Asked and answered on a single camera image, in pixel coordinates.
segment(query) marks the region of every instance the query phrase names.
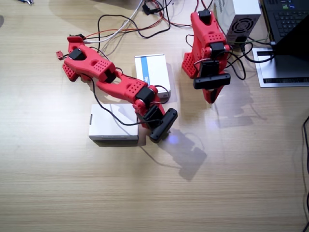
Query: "white box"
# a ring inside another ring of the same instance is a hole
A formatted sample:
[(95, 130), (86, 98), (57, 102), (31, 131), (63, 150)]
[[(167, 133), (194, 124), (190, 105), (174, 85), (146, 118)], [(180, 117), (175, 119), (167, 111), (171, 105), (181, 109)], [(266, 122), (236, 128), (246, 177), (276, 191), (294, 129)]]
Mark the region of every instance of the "white box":
[(215, 0), (217, 20), (229, 44), (248, 37), (261, 16), (259, 0)]
[(148, 85), (160, 85), (168, 90), (169, 93), (158, 87), (160, 98), (167, 98), (170, 95), (168, 67), (164, 54), (137, 56), (135, 57), (135, 66), (138, 79)]
[[(112, 111), (122, 122), (133, 124), (137, 122), (137, 116), (132, 104), (102, 104)], [(139, 128), (135, 126), (123, 126), (110, 113), (102, 109), (98, 104), (91, 107), (89, 138), (93, 141), (106, 140), (138, 140)]]

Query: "perforated red bracket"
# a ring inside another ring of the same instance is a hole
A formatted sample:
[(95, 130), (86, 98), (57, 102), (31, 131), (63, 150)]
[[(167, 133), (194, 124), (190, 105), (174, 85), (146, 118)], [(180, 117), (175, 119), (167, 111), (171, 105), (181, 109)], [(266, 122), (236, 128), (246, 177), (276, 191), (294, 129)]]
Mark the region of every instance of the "perforated red bracket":
[(78, 75), (83, 73), (91, 77), (97, 78), (101, 82), (105, 82), (108, 78), (106, 72), (113, 73), (116, 70), (115, 65), (103, 59), (95, 50), (85, 46), (84, 44), (78, 47), (86, 56), (84, 60), (73, 60), (70, 57), (64, 60), (64, 63), (68, 65)]

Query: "black power cord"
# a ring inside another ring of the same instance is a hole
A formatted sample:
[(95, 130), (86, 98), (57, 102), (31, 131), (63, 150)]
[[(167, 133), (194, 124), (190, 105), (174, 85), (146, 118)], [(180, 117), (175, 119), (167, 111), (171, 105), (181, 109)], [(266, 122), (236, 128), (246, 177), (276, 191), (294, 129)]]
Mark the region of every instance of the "black power cord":
[[(305, 134), (305, 141), (306, 141), (306, 148), (307, 148), (307, 172), (309, 174), (309, 142), (308, 142), (308, 134), (307, 134), (307, 129), (306, 129), (306, 125), (308, 121), (309, 121), (309, 117), (305, 120), (303, 124), (303, 130)], [(307, 210), (309, 211), (309, 192), (307, 194), (306, 204), (307, 204)], [(308, 228), (309, 228), (309, 221), (306, 224), (305, 228), (303, 229), (303, 232), (306, 232)]]
[(99, 99), (98, 99), (98, 97), (97, 97), (97, 95), (96, 95), (96, 90), (95, 90), (96, 85), (95, 85), (95, 82), (94, 82), (94, 80), (92, 79), (92, 77), (90, 77), (90, 76), (88, 76), (88, 75), (86, 75), (86, 74), (83, 74), (83, 75), (89, 77), (89, 79), (91, 80), (91, 82), (92, 82), (92, 87), (93, 87), (93, 95), (95, 96), (95, 99), (96, 99), (97, 103), (99, 104), (99, 106), (100, 106), (103, 110), (105, 110), (105, 111), (107, 111), (108, 113), (110, 113), (120, 124), (122, 124), (122, 125), (124, 125), (124, 126), (135, 126), (135, 125), (139, 125), (139, 124), (143, 124), (143, 123), (162, 122), (162, 120), (160, 120), (160, 119), (154, 119), (154, 120), (149, 120), (149, 121), (141, 121), (141, 122), (132, 123), (132, 124), (130, 124), (130, 123), (128, 124), (128, 123), (122, 122), (119, 118), (117, 118), (116, 115), (113, 114), (112, 111), (110, 111), (109, 109), (106, 109), (106, 108), (100, 103), (100, 101), (99, 101)]
[(250, 57), (248, 57), (248, 53), (246, 53), (246, 50), (245, 50), (245, 46), (241, 46), (240, 47), (241, 51), (242, 51), (242, 54), (243, 56), (249, 61), (249, 62), (252, 62), (252, 63), (256, 63), (256, 64), (261, 64), (261, 63), (265, 63), (265, 62), (268, 62), (268, 61), (271, 61), (275, 58), (275, 55), (271, 55), (270, 58), (268, 59), (265, 59), (265, 60), (254, 60), (254, 59), (251, 59)]
[(233, 63), (235, 63), (236, 61), (239, 61), (239, 62), (240, 62), (240, 65), (241, 65), (242, 70), (243, 70), (243, 75), (244, 75), (244, 77), (241, 77), (241, 76), (238, 75), (238, 73), (236, 72), (235, 67), (233, 66), (233, 63), (231, 63), (231, 62), (228, 61), (229, 66), (227, 66), (227, 67), (232, 66), (232, 68), (233, 68), (233, 70), (234, 70), (234, 72), (235, 72), (235, 75), (236, 75), (236, 77), (237, 77), (239, 80), (242, 80), (242, 81), (246, 80), (247, 73), (246, 73), (245, 66), (243, 65), (243, 62), (242, 62), (242, 60), (240, 59), (240, 57), (238, 57), (238, 56), (235, 55), (234, 53), (228, 52), (228, 51), (220, 52), (220, 53), (218, 53), (218, 54), (215, 56), (215, 58), (213, 59), (213, 62), (215, 62), (215, 61), (217, 60), (217, 58), (218, 58), (220, 55), (225, 54), (225, 53), (228, 53), (228, 54), (230, 54), (231, 56), (234, 56), (234, 57), (236, 58), (236, 60), (235, 60)]

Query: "keyboard key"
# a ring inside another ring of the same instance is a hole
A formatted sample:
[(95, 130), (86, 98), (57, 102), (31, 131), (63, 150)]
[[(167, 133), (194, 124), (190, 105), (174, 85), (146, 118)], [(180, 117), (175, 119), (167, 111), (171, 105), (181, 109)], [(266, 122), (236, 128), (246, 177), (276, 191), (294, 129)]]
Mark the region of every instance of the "keyboard key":
[(282, 28), (282, 24), (280, 23), (280, 21), (277, 21), (277, 26), (278, 26), (278, 29)]

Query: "laptop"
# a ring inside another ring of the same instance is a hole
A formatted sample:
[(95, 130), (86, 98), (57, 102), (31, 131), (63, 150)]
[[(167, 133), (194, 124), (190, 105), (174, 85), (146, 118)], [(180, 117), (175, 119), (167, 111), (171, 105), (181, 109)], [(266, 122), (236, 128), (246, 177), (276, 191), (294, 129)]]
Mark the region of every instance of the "laptop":
[(309, 86), (309, 0), (263, 0), (272, 48), (254, 48), (261, 87)]
[(263, 0), (264, 11), (277, 44), (309, 14), (309, 0)]

